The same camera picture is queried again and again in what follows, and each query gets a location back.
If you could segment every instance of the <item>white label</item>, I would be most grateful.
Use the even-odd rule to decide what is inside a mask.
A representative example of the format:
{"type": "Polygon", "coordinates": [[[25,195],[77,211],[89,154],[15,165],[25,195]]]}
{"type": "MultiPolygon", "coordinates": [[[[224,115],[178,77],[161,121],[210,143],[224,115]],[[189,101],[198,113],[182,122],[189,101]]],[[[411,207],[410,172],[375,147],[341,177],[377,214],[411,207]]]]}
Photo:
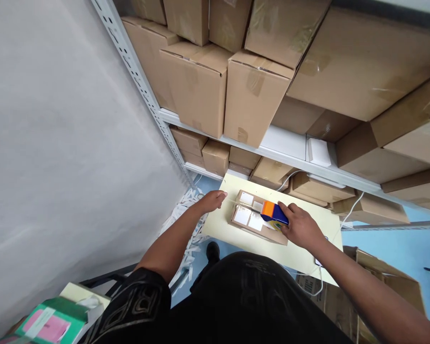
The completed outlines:
{"type": "Polygon", "coordinates": [[[236,215],[234,216],[234,221],[246,226],[251,214],[252,214],[252,211],[250,209],[239,206],[237,207],[237,212],[236,212],[236,215]]]}
{"type": "Polygon", "coordinates": [[[247,204],[247,205],[252,205],[253,203],[253,195],[250,195],[249,193],[242,193],[242,195],[240,196],[240,201],[243,204],[247,204]]]}
{"type": "Polygon", "coordinates": [[[46,307],[37,320],[35,320],[35,322],[32,324],[30,329],[25,333],[25,336],[29,338],[35,338],[55,312],[55,309],[46,307]]]}
{"type": "Polygon", "coordinates": [[[264,225],[263,218],[256,213],[252,213],[248,226],[260,231],[263,228],[263,225],[264,225]]]}
{"type": "Polygon", "coordinates": [[[253,202],[253,210],[256,210],[257,212],[261,213],[261,210],[263,210],[263,203],[253,202]]]}
{"type": "Polygon", "coordinates": [[[231,5],[232,7],[236,8],[237,0],[225,0],[225,2],[228,5],[231,5]]]}

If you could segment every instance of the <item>green box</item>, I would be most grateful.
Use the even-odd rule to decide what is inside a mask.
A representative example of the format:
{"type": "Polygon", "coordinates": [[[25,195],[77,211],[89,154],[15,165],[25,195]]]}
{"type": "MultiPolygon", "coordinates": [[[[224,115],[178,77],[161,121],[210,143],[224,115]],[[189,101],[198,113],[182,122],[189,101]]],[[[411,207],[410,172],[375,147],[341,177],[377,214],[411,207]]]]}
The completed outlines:
{"type": "Polygon", "coordinates": [[[57,297],[40,303],[15,334],[35,344],[72,344],[88,323],[87,307],[57,297]]]}

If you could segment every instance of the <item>yellow table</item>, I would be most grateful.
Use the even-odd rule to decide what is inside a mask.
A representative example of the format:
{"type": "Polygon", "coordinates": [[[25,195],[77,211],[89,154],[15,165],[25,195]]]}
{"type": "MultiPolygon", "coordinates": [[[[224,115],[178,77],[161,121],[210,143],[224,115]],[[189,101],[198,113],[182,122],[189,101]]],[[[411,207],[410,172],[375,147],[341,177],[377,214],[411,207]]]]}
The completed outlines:
{"type": "MultiPolygon", "coordinates": [[[[313,217],[322,230],[323,235],[328,237],[330,242],[337,248],[341,251],[343,250],[341,231],[339,230],[339,217],[332,214],[328,209],[230,174],[226,174],[221,183],[220,190],[228,192],[228,196],[223,202],[221,209],[216,209],[207,217],[202,228],[202,232],[205,235],[220,239],[245,251],[269,257],[279,264],[320,279],[319,268],[314,263],[314,257],[305,249],[296,246],[290,241],[287,246],[274,244],[230,224],[234,210],[233,202],[239,190],[244,190],[271,202],[277,203],[277,201],[281,201],[284,204],[296,203],[297,206],[306,210],[313,217]]],[[[337,285],[324,268],[322,268],[322,280],[337,285]]]]}

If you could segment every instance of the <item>white wall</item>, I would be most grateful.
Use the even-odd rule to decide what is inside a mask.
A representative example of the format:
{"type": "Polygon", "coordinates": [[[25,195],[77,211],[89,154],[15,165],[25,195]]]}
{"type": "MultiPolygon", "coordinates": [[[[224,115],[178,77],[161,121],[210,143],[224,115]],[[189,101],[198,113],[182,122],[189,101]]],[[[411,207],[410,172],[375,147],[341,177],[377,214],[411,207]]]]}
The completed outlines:
{"type": "Polygon", "coordinates": [[[137,262],[187,187],[89,0],[0,0],[0,335],[137,262]]]}

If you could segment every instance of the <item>left hand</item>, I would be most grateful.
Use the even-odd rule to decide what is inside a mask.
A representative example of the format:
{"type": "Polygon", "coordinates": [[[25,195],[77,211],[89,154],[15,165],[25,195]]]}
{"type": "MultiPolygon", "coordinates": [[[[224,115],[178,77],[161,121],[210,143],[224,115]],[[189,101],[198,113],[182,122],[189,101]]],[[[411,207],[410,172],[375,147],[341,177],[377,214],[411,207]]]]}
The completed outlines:
{"type": "Polygon", "coordinates": [[[228,196],[228,193],[221,190],[207,193],[201,200],[191,206],[194,210],[202,215],[210,213],[215,209],[221,208],[221,203],[228,196]]]}

